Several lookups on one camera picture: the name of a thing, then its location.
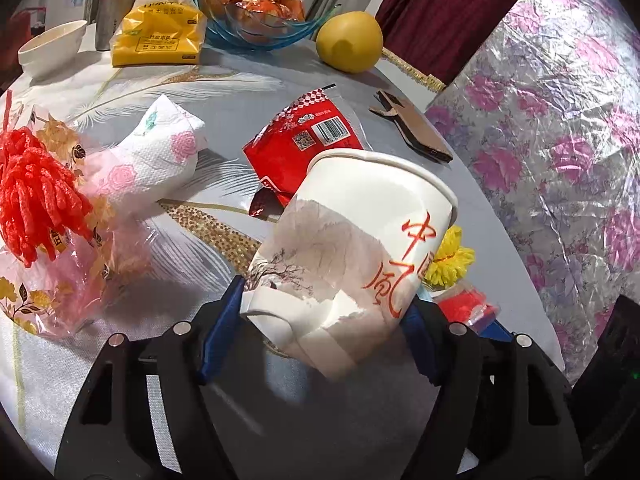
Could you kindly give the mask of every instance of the paper towel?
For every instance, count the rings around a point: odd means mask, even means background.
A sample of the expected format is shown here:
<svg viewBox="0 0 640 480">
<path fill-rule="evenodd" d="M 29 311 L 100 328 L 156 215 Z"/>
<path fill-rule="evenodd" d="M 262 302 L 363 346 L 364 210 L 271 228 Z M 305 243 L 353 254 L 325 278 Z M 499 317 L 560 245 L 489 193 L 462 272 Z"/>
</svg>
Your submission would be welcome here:
<svg viewBox="0 0 640 480">
<path fill-rule="evenodd" d="M 132 214 L 185 184 L 206 147 L 204 122 L 161 95 L 117 146 L 87 155 L 88 195 L 108 195 L 117 211 Z"/>
</svg>

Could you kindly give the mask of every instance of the qr code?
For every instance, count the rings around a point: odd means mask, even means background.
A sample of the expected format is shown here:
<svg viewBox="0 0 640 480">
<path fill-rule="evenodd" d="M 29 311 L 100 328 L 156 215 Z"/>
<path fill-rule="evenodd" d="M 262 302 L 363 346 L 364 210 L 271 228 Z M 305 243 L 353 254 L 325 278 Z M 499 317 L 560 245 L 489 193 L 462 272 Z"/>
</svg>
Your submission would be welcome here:
<svg viewBox="0 0 640 480">
<path fill-rule="evenodd" d="M 311 148 L 316 143 L 314 138 L 310 136 L 306 130 L 294 136 L 293 142 L 296 143 L 296 146 L 301 152 L 304 152 L 307 148 Z"/>
</svg>

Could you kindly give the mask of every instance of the paper cup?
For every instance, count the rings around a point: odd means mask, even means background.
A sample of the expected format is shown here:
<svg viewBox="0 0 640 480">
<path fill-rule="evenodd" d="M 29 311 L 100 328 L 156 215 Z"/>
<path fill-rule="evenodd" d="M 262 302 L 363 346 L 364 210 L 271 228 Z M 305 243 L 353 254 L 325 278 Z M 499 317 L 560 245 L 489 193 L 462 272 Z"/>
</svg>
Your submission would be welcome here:
<svg viewBox="0 0 640 480">
<path fill-rule="evenodd" d="M 398 325 L 457 208 L 449 187 L 416 164 L 322 152 L 256 253 L 241 313 L 279 349 L 337 378 Z"/>
<path fill-rule="evenodd" d="M 430 171 L 385 153 L 340 148 L 316 155 L 297 197 L 315 200 L 379 239 L 421 278 L 458 216 L 458 199 Z"/>
</svg>

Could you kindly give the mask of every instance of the yellow flower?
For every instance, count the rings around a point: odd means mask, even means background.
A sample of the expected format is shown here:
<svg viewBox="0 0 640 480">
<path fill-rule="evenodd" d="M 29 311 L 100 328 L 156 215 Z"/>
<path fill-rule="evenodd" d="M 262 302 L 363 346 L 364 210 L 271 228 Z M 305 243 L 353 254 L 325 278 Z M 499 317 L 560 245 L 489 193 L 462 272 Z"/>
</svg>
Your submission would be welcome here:
<svg viewBox="0 0 640 480">
<path fill-rule="evenodd" d="M 56 285 L 56 292 L 60 293 L 62 296 L 66 294 L 72 294 L 74 288 L 71 286 L 69 282 L 60 282 Z"/>
<path fill-rule="evenodd" d="M 4 276 L 0 278 L 0 300 L 7 298 L 12 303 L 18 301 L 18 296 L 15 293 L 14 284 L 11 283 Z"/>
<path fill-rule="evenodd" d="M 453 225 L 444 235 L 436 255 L 424 273 L 427 285 L 448 287 L 463 278 L 466 268 L 476 260 L 476 252 L 461 247 L 462 229 Z"/>
<path fill-rule="evenodd" d="M 19 326 L 21 329 L 26 330 L 30 334 L 38 335 L 38 327 L 35 325 L 33 321 L 29 321 L 28 319 L 14 319 L 14 323 Z"/>
<path fill-rule="evenodd" d="M 35 306 L 40 308 L 51 306 L 51 298 L 44 290 L 32 290 L 31 301 L 33 301 Z"/>
<path fill-rule="evenodd" d="M 43 129 L 36 132 L 46 149 L 56 154 L 62 163 L 67 162 L 73 148 L 78 144 L 78 134 L 66 126 L 62 121 L 57 121 L 51 115 L 44 124 Z"/>
</svg>

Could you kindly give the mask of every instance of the ceramic bowl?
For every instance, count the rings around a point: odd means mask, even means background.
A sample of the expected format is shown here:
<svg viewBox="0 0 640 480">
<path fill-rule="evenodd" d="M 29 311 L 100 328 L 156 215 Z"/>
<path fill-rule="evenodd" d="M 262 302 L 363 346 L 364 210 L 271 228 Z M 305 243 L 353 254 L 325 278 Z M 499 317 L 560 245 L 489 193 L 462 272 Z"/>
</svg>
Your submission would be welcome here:
<svg viewBox="0 0 640 480">
<path fill-rule="evenodd" d="M 40 79 L 69 63 L 80 50 L 86 21 L 63 23 L 50 28 L 18 51 L 22 70 L 33 79 Z"/>
</svg>

